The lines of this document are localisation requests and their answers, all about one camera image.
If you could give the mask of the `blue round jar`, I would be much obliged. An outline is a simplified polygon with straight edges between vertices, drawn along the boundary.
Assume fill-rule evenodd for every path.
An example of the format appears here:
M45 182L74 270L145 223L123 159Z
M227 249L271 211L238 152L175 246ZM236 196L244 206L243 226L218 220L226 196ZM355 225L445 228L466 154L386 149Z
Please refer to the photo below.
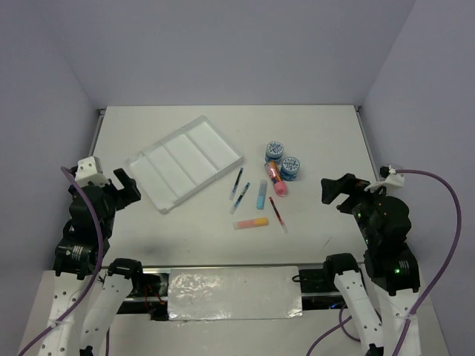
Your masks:
M278 141L271 141L266 146L265 161L280 163L284 155L284 146Z
M283 180L294 181L298 175L301 164L300 161L293 157L288 156L281 162L280 174Z

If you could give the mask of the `pink capped clear tube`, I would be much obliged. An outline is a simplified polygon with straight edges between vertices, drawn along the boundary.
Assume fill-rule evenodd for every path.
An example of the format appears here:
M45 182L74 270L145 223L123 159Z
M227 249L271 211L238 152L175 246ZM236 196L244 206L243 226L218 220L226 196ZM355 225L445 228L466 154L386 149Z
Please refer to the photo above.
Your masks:
M275 161L266 162L264 167L269 175L270 181L272 182L275 193L279 197L285 197L288 193L287 186L280 175Z

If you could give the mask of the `red ink refill tube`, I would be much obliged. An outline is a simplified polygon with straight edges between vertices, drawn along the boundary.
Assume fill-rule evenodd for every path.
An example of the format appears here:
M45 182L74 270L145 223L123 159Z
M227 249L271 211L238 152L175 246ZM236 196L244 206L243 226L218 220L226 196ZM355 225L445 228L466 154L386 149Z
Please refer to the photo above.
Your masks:
M275 204L275 201L273 200L272 197L269 197L269 201L270 201L270 204L271 204L271 206L272 206L273 211L275 212L275 216L277 217L277 220L278 220L278 222L279 222L279 224L280 224L280 227L281 227L282 231L283 231L285 234L287 234L287 233L288 233L288 229L287 229L287 227L286 227L286 224L285 224L285 222L284 222L284 220L283 220L283 218L282 218L282 216L281 216L279 210L277 209L277 206L276 206L276 204Z

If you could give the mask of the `blue highlighter stick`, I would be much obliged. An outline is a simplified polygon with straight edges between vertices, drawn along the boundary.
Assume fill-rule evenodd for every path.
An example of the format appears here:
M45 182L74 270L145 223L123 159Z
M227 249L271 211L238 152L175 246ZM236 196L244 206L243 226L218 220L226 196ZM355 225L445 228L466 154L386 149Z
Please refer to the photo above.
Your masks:
M256 202L256 208L258 210L263 210L266 202L266 190L267 190L267 181L262 179L260 181L259 189L258 189L258 198Z

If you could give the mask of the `orange highlighter stick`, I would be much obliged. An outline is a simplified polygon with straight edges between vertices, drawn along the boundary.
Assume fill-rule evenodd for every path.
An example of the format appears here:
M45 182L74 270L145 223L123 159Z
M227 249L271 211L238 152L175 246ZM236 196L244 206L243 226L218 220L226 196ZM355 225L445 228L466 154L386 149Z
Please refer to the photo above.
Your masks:
M251 220L242 220L239 222L234 222L233 229L241 230L241 229L247 229L247 228L257 228L257 227L267 226L268 224L269 224L268 219L266 217L261 217L261 218L251 219Z

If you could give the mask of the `blue ink refill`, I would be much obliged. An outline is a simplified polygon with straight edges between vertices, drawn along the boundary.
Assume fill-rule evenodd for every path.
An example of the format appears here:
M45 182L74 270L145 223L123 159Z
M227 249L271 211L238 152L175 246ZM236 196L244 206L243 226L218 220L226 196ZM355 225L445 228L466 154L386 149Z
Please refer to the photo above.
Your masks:
M231 201L235 198L235 195L236 195L239 183L240 183L240 179L241 179L242 174L243 174L243 169L244 169L244 167L241 167L240 170L238 171L237 178L235 180L235 183L234 183L234 185L232 187L232 190L231 190L231 193L229 195L229 199Z
M246 185L244 186L243 190L241 191L239 197L237 198L236 202L232 205L230 209L230 214L234 214L236 210L238 209L238 206L240 205L242 199L246 195L246 192L249 190L250 182L247 182Z

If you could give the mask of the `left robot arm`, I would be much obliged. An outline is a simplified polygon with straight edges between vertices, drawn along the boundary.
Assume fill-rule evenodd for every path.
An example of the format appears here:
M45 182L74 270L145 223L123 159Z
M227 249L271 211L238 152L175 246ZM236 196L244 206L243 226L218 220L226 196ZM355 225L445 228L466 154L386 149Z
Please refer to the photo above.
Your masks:
M40 343L40 355L99 355L110 349L110 328L125 298L145 287L143 266L117 258L105 274L92 306L90 293L99 279L110 248L115 215L141 199L134 179L118 168L117 188L106 178L98 158L90 156L73 168L63 168L70 182L70 218L55 248L53 299L47 327L20 351L24 355Z

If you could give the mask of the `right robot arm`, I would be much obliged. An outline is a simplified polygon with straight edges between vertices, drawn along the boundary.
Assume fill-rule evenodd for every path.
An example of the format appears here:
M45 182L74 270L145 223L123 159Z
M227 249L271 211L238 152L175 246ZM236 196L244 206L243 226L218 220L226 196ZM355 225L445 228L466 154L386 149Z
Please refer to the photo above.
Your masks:
M327 256L323 282L339 290L358 331L364 355L420 355L419 324L411 308L419 298L419 265L406 243L412 225L409 208L371 188L353 174L321 180L322 198L329 205L347 198L337 209L352 215L366 244L364 267L350 253Z

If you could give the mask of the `white compartment organizer tray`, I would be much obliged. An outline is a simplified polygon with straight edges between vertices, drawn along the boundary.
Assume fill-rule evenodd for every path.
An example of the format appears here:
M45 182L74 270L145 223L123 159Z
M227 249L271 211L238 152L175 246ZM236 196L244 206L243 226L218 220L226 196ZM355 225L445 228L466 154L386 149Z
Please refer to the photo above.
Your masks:
M154 207L167 214L243 162L243 154L206 117L142 149L126 163Z

